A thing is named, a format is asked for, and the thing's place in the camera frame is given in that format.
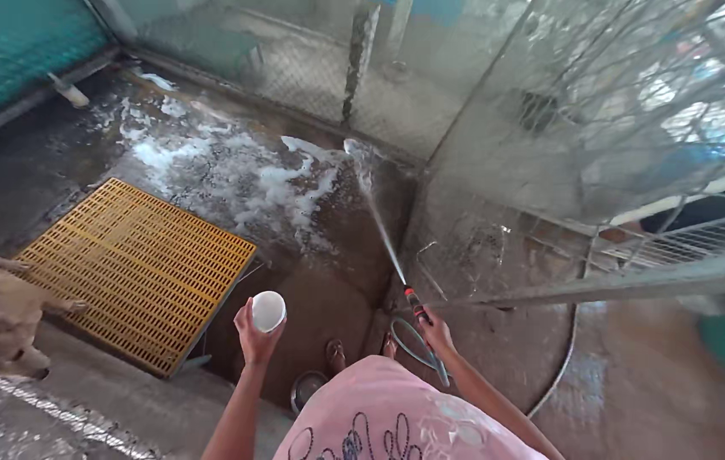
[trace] flip-flop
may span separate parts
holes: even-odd
[[[331,339],[328,340],[328,343],[326,344],[326,361],[328,362],[329,366],[334,361],[334,359],[337,357],[337,354],[343,357],[343,361],[345,361],[345,353],[343,352],[343,342],[339,339]]]
[[[385,356],[385,349],[387,348],[393,348],[393,355],[396,357],[398,344],[397,340],[393,340],[393,334],[391,334],[391,331],[385,332],[385,337],[382,340],[382,348],[379,352]]]

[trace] white bowl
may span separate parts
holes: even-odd
[[[257,294],[252,303],[252,322],[261,332],[271,332],[286,317],[286,301],[274,290]]]

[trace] drainage grate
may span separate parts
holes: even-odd
[[[17,256],[24,278],[91,309],[66,320],[169,377],[256,246],[118,179]]]

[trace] pink shirt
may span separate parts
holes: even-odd
[[[275,460],[546,460],[469,402],[384,356],[337,374],[308,401]]]

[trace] gray hose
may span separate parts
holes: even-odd
[[[404,343],[402,343],[401,340],[399,340],[399,336],[397,336],[397,332],[393,329],[393,325],[396,324],[397,322],[400,322],[402,325],[404,325],[410,331],[410,333],[413,334],[413,336],[416,337],[416,339],[422,343],[422,348],[424,348],[424,350],[426,352],[428,352],[429,361],[419,358],[419,356],[416,353],[411,351]],[[399,344],[399,346],[402,347],[403,350],[407,351],[407,353],[410,356],[412,356],[413,359],[423,363],[425,366],[428,366],[430,369],[434,369],[439,374],[439,378],[441,379],[442,385],[444,385],[445,387],[450,386],[450,379],[447,375],[447,370],[445,369],[445,364],[439,358],[436,357],[436,354],[432,350],[430,350],[427,345],[424,344],[424,339],[422,338],[422,336],[419,335],[419,333],[416,331],[416,329],[413,329],[413,326],[410,326],[410,323],[408,321],[405,321],[404,319],[402,319],[398,316],[393,317],[393,319],[391,320],[391,336],[393,337],[393,340],[397,340],[397,343]]]
[[[547,389],[546,392],[544,392],[538,402],[536,402],[536,405],[533,406],[532,409],[527,411],[527,418],[532,418],[538,412],[538,409],[540,409],[541,406],[543,406],[544,403],[546,403],[550,399],[550,396],[552,396],[555,392],[555,387],[558,386],[559,382],[561,382],[561,378],[563,377],[564,372],[567,371],[567,365],[572,358],[572,351],[575,349],[575,335],[578,329],[578,308],[580,307],[580,305],[572,305],[572,325],[570,327],[569,341],[567,343],[567,352],[564,354],[564,360],[561,363],[561,368],[559,369],[558,374],[555,375],[555,378],[550,384],[550,387]],[[428,352],[428,357],[433,362],[420,358],[416,353],[411,351],[407,347],[407,345],[399,340],[397,332],[393,329],[393,325],[397,322],[400,322],[403,326],[405,326],[408,331],[413,334],[413,336],[416,337],[419,342],[422,343],[422,347],[425,349],[425,351]],[[405,350],[413,359],[423,363],[430,369],[436,370],[439,373],[439,378],[441,378],[441,382],[444,386],[450,386],[450,381],[448,380],[449,377],[447,371],[445,370],[445,365],[441,362],[440,359],[436,357],[436,354],[434,354],[431,350],[428,349],[427,346],[424,345],[424,339],[422,338],[422,336],[419,335],[416,329],[413,329],[413,326],[410,326],[410,323],[408,321],[405,321],[398,316],[393,317],[393,319],[391,319],[391,336],[393,336],[393,340],[397,340],[399,346],[402,347],[402,349]]]

